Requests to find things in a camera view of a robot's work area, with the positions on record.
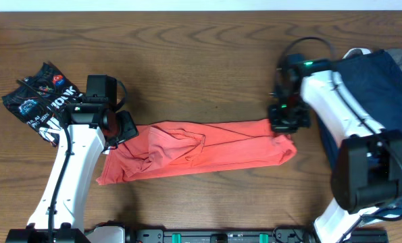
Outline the red orange t-shirt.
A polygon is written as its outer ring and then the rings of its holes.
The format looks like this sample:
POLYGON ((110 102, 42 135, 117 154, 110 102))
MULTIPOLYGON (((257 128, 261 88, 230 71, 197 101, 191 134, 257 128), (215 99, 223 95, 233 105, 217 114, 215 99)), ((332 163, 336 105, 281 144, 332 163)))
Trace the red orange t-shirt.
POLYGON ((282 165, 297 154, 267 119, 213 124, 163 121, 109 152, 100 185, 282 165))

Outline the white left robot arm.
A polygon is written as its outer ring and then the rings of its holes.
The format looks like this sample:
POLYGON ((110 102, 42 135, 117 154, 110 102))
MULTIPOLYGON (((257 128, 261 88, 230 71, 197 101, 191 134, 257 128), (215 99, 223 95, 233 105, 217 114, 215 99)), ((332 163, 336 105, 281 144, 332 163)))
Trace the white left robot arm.
POLYGON ((45 191, 24 229, 11 229, 7 242, 125 242, 123 225, 107 222, 84 230, 91 178, 100 154, 138 136, 125 101, 117 100, 122 83, 90 75, 79 103, 54 114, 61 124, 58 151, 45 191))

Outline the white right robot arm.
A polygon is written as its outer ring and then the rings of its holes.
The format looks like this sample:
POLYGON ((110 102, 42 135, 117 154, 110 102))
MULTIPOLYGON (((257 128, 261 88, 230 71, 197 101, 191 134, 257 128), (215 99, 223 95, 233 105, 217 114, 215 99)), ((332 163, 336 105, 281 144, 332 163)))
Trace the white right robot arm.
POLYGON ((388 221, 380 214, 402 196, 402 133, 388 131, 357 102, 329 59, 282 56, 275 77, 278 102, 268 109, 272 131, 295 133, 311 125, 313 109, 338 148, 330 186, 333 199, 299 234, 302 242, 375 242, 380 233, 357 232, 364 221, 388 221))

